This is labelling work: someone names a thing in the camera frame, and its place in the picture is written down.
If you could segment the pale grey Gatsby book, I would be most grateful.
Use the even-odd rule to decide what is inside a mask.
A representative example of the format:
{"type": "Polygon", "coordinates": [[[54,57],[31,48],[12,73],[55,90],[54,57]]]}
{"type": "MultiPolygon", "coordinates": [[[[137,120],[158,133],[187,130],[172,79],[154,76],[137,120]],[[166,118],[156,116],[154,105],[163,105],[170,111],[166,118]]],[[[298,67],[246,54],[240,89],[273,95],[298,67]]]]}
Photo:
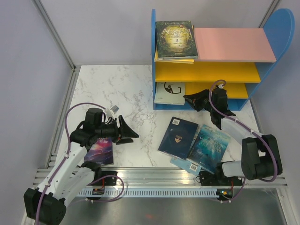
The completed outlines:
{"type": "Polygon", "coordinates": [[[154,103],[165,105],[184,105],[184,95],[184,82],[157,82],[154,103]]]}

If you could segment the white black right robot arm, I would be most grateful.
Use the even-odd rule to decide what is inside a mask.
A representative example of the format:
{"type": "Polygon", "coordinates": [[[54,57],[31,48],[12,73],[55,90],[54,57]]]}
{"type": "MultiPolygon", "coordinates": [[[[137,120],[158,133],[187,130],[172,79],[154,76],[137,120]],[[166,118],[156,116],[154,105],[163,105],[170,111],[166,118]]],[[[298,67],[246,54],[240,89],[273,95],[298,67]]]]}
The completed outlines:
{"type": "Polygon", "coordinates": [[[241,160],[217,165],[214,179],[226,184],[231,177],[273,182],[283,172],[277,139],[263,135],[241,122],[228,108],[226,90],[216,87],[195,94],[184,95],[185,101],[196,111],[210,113],[212,123],[228,133],[241,145],[241,160]]]}

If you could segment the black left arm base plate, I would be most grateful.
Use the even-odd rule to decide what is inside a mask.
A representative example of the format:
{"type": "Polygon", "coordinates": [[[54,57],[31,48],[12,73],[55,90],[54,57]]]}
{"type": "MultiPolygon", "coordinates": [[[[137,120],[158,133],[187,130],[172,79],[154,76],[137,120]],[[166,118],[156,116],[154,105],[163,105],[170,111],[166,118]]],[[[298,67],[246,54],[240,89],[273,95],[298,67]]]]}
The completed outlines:
{"type": "MultiPolygon", "coordinates": [[[[104,176],[108,176],[108,175],[118,175],[117,171],[104,171],[101,173],[100,177],[96,177],[96,179],[98,178],[102,178],[104,176]]],[[[115,177],[106,177],[102,180],[97,181],[96,183],[93,184],[93,186],[100,186],[101,188],[105,188],[106,186],[115,186],[117,182],[117,178],[115,177]]]]}

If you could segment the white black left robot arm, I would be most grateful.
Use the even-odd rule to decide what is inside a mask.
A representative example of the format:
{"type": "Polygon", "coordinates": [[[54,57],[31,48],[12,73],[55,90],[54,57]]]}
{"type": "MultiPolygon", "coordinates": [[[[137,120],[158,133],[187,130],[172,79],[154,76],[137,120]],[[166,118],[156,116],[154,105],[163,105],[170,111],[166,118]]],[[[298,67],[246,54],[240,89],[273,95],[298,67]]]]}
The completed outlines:
{"type": "Polygon", "coordinates": [[[36,224],[58,225],[68,206],[87,185],[98,185],[105,176],[101,165],[82,162],[99,138],[109,138],[116,145],[133,143],[139,135],[120,115],[105,122],[107,111],[94,105],[72,133],[67,133],[68,146],[49,174],[36,188],[24,193],[25,211],[36,224]]]}

